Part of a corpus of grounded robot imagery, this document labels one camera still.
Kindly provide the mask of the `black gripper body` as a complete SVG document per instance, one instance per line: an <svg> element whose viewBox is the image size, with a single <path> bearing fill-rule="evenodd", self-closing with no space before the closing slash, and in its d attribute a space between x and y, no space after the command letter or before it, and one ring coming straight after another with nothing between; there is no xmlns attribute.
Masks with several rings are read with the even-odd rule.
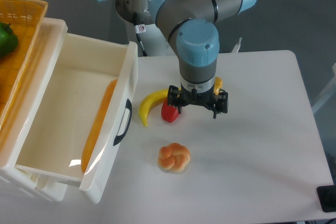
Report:
<svg viewBox="0 0 336 224"><path fill-rule="evenodd" d="M188 105L203 106L207 109L212 109L214 106L214 93L209 89L206 92L198 93L197 90L188 91L182 88L178 96L177 107L185 107Z"/></svg>

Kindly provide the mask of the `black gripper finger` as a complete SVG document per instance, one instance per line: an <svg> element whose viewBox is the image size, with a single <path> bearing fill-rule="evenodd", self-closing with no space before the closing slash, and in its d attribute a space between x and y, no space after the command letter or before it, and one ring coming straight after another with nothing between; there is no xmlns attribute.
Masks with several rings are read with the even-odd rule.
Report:
<svg viewBox="0 0 336 224"><path fill-rule="evenodd" d="M181 114L183 107L182 91L173 85L170 85L167 93L167 104L177 108L178 114Z"/></svg>
<svg viewBox="0 0 336 224"><path fill-rule="evenodd" d="M207 108L213 112L215 119L218 114L228 112L228 93L225 90L220 91L218 94L213 93L210 99L206 102Z"/></svg>

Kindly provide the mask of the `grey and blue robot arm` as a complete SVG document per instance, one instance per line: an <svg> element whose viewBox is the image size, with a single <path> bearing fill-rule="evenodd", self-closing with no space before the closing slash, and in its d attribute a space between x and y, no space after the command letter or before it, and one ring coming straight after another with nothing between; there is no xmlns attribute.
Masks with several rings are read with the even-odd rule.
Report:
<svg viewBox="0 0 336 224"><path fill-rule="evenodd" d="M179 60L180 87L170 86L167 103L180 110L198 105L227 113L228 93L214 91L219 35L217 21L240 14L257 0L119 0L124 20L155 25Z"/></svg>

